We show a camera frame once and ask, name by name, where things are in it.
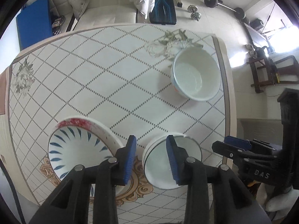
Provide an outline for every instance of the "dotted diamond pattern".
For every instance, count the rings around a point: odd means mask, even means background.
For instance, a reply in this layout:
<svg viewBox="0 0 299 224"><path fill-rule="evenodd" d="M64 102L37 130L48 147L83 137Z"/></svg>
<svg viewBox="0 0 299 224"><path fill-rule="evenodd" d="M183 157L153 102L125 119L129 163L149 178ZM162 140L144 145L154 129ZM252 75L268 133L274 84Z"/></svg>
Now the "dotted diamond pattern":
<svg viewBox="0 0 299 224"><path fill-rule="evenodd" d="M144 48L161 39L166 30L153 25L107 27L71 35L29 55L35 82L26 96L10 87L10 124L21 170L40 204L54 189L39 172L47 154L47 139L53 126L71 115L105 123L124 144L130 134L135 135L139 159L150 138L175 131L199 142L205 164L221 163L211 144L222 141L225 134L223 88L207 102L194 102L174 91L171 61L164 56L150 57ZM217 60L212 36L191 31L186 35L203 44ZM24 60L12 65L12 77ZM153 193L118 207L119 223L177 223L184 219L186 197L184 187L171 191L155 188ZM90 204L89 223L92 209Z"/></svg>

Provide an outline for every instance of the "flower print on tablecloth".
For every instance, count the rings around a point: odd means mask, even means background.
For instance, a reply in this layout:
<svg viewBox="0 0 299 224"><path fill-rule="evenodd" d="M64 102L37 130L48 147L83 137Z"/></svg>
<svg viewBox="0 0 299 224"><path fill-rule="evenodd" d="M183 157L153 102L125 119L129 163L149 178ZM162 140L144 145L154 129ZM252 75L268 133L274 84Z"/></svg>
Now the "flower print on tablecloth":
<svg viewBox="0 0 299 224"><path fill-rule="evenodd" d="M146 44L145 50L152 57L165 56L168 60L174 60L175 56L187 47L203 48L203 45L193 42L185 35L186 30L182 31L165 31L161 40Z"/></svg>
<svg viewBox="0 0 299 224"><path fill-rule="evenodd" d="M20 65L12 82L12 86L16 87L16 93L23 94L24 98L35 81L33 78L33 64L29 64L27 59L28 58L26 58L24 63Z"/></svg>

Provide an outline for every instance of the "barbell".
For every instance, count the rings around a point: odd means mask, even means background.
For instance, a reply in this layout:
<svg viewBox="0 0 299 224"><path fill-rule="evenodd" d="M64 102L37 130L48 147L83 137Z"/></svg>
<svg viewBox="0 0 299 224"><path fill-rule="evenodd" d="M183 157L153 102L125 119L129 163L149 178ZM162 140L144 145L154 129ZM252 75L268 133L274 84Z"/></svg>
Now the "barbell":
<svg viewBox="0 0 299 224"><path fill-rule="evenodd" d="M222 4L223 1L222 0L204 0L204 4L207 6L207 7L211 7L211 8L214 8L216 7L217 5L220 5L220 6L223 6L225 8L228 8L232 11L234 11L234 15L237 19L239 20L243 20L245 19L246 15L245 15L245 12L242 8L240 7L236 7L235 9L232 9L224 4Z"/></svg>

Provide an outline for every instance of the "bowl with blue leaf pattern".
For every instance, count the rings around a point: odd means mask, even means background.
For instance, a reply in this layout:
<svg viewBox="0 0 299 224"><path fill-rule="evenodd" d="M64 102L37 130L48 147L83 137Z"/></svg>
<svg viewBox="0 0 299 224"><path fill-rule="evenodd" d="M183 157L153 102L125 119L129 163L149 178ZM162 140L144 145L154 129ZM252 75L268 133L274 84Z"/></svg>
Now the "bowl with blue leaf pattern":
<svg viewBox="0 0 299 224"><path fill-rule="evenodd" d="M76 165L99 165L124 147L114 133L102 123L82 116L69 117L57 124L49 138L50 164L62 180ZM94 185L91 196L94 196Z"/></svg>

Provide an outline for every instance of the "white bowl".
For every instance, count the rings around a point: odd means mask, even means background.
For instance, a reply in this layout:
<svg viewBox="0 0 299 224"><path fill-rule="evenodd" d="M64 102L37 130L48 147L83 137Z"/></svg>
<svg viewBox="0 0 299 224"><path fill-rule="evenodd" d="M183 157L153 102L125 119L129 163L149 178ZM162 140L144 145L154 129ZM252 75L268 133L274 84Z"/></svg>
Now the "white bowl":
<svg viewBox="0 0 299 224"><path fill-rule="evenodd" d="M221 75L212 56L201 48L189 47L175 57L171 82L183 97L207 101L218 93Z"/></svg>
<svg viewBox="0 0 299 224"><path fill-rule="evenodd" d="M58 123L50 135L48 156L55 174L64 179L78 164L99 165L124 147L122 142L102 123L82 116L66 118ZM123 187L117 187L116 193Z"/></svg>
<svg viewBox="0 0 299 224"><path fill-rule="evenodd" d="M199 144L192 138L181 133L166 133L151 140L142 155L144 175L148 182L159 189L175 189L179 186L172 177L166 150L166 138L173 135L179 147L186 149L189 156L202 159Z"/></svg>

